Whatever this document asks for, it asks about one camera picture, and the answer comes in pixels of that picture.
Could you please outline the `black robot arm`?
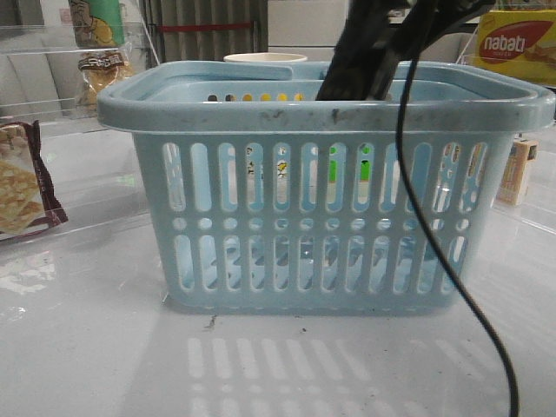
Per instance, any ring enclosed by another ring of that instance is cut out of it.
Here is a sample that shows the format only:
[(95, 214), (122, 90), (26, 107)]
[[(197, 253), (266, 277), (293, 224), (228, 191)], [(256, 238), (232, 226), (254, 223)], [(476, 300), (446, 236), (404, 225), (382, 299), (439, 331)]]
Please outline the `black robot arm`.
[(421, 52), (494, 1), (353, 1), (318, 101), (386, 98), (399, 63)]

